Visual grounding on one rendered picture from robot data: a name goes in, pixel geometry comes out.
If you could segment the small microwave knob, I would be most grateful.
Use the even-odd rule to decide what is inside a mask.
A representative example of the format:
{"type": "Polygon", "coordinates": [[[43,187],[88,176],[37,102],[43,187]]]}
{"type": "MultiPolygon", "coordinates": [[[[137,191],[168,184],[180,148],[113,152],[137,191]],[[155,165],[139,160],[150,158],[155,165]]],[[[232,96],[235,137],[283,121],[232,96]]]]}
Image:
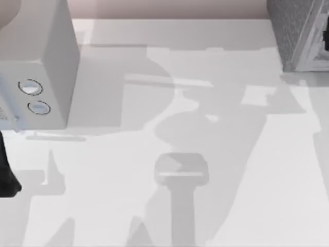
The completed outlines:
{"type": "Polygon", "coordinates": [[[27,108],[29,111],[36,115],[47,115],[51,111],[50,105],[40,100],[29,102],[27,104],[27,108]]]}

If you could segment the pale microwave oven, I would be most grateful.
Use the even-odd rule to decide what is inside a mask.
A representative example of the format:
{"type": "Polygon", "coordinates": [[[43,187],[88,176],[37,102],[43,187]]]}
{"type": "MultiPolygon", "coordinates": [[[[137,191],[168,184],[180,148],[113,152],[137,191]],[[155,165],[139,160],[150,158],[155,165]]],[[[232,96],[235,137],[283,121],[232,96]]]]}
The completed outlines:
{"type": "Polygon", "coordinates": [[[80,51],[67,0],[0,0],[0,130],[58,130],[68,122],[80,51]],[[19,81],[43,86],[24,94],[19,81]],[[47,115],[27,104],[44,101],[47,115]]]}

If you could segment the large microwave knob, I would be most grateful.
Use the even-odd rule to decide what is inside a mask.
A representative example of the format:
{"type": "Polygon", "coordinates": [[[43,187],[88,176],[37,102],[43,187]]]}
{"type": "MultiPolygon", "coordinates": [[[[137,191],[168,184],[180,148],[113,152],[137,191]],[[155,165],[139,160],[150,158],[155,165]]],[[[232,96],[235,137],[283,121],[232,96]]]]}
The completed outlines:
{"type": "Polygon", "coordinates": [[[27,95],[36,96],[43,92],[43,86],[36,80],[26,79],[18,82],[19,89],[27,95]]]}

